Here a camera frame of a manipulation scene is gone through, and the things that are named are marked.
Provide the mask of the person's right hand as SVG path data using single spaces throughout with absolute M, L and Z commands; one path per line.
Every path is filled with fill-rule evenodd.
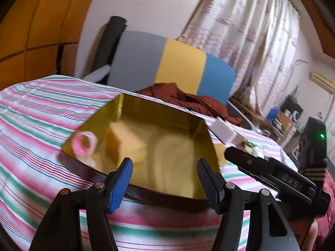
M 312 251 L 314 247 L 314 242 L 317 238 L 318 233 L 318 223 L 316 220 L 312 222 L 309 227 L 308 232 L 306 233 L 305 237 L 302 239 L 300 244 L 301 251 Z

